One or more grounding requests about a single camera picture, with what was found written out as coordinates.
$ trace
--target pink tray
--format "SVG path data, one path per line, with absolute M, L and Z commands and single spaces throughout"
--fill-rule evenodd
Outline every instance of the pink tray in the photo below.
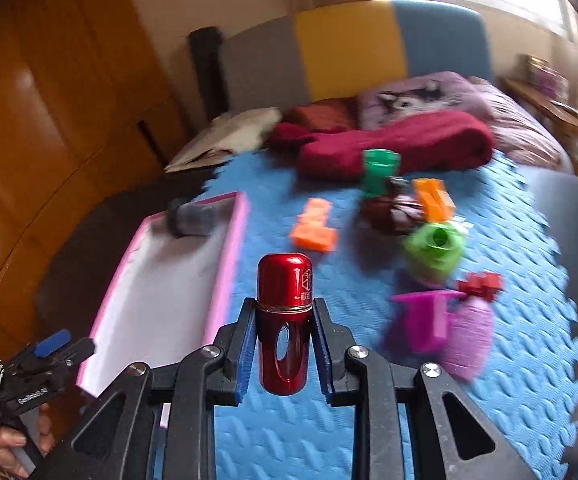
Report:
M 198 203 L 218 209 L 211 236 L 174 238 L 164 213 L 145 218 L 133 236 L 91 329 L 96 353 L 78 373 L 77 386 L 91 395 L 133 362 L 180 361 L 224 324 L 248 201 L 232 192 Z

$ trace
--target human hand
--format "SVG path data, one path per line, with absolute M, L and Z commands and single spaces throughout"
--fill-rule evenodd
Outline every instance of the human hand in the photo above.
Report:
M 48 404 L 40 406 L 40 415 L 38 416 L 40 444 L 38 448 L 43 454 L 50 452 L 55 445 L 55 438 L 51 434 L 51 419 L 47 414 L 48 411 Z M 0 426 L 0 467 L 20 478 L 28 478 L 29 474 L 9 448 L 22 447 L 24 444 L 26 444 L 26 438 L 22 433 L 7 426 Z

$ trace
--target orange plastic block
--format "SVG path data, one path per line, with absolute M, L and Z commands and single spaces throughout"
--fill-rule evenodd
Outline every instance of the orange plastic block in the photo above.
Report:
M 453 218 L 455 204 L 437 178 L 416 178 L 413 187 L 427 222 L 442 223 Z
M 333 251 L 338 240 L 335 229 L 315 224 L 296 224 L 289 236 L 296 247 L 321 253 Z
M 296 247 L 309 251 L 328 253 L 336 248 L 338 233 L 326 227 L 331 202 L 322 198 L 309 198 L 304 211 L 291 229 L 289 238 Z

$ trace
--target yellow headboard panel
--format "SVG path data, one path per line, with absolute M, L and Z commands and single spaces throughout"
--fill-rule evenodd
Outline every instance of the yellow headboard panel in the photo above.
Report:
M 389 0 L 306 10 L 294 17 L 294 30 L 313 101 L 352 96 L 407 76 Z

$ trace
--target interlocking foam tile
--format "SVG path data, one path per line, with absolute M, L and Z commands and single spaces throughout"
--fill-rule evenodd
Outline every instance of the interlocking foam tile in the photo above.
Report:
M 333 321 L 347 325 L 358 343 L 389 356 L 399 314 L 389 298 L 409 290 L 398 240 L 358 225 L 360 190 L 304 182 L 290 164 L 266 153 L 240 155 L 218 171 L 206 196 L 242 190 L 251 202 L 229 322 L 243 298 L 256 294 L 258 260 L 294 250 L 291 226 L 307 199 L 319 196 L 333 203 L 328 225 L 339 230 L 339 241 L 333 253 L 309 255 L 314 294 L 326 299 Z M 566 271 L 555 261 L 558 248 L 545 234 L 546 220 L 533 209 L 513 163 L 499 153 L 478 170 L 408 175 L 417 176 L 443 179 L 456 214 L 474 224 L 456 277 L 480 270 L 504 277 L 504 291 L 493 304 L 492 351 L 481 375 L 464 387 L 538 478 L 561 479 L 566 465 L 560 459 L 577 431 L 570 421 L 578 403 L 578 339 L 570 332 L 577 317 L 575 304 L 563 295 Z M 350 478 L 353 411 L 325 403 L 313 354 L 307 386 L 292 397 L 264 392 L 254 362 L 240 407 L 216 408 L 218 478 Z M 400 417 L 406 417 L 402 410 Z M 412 478 L 408 434 L 403 441 Z

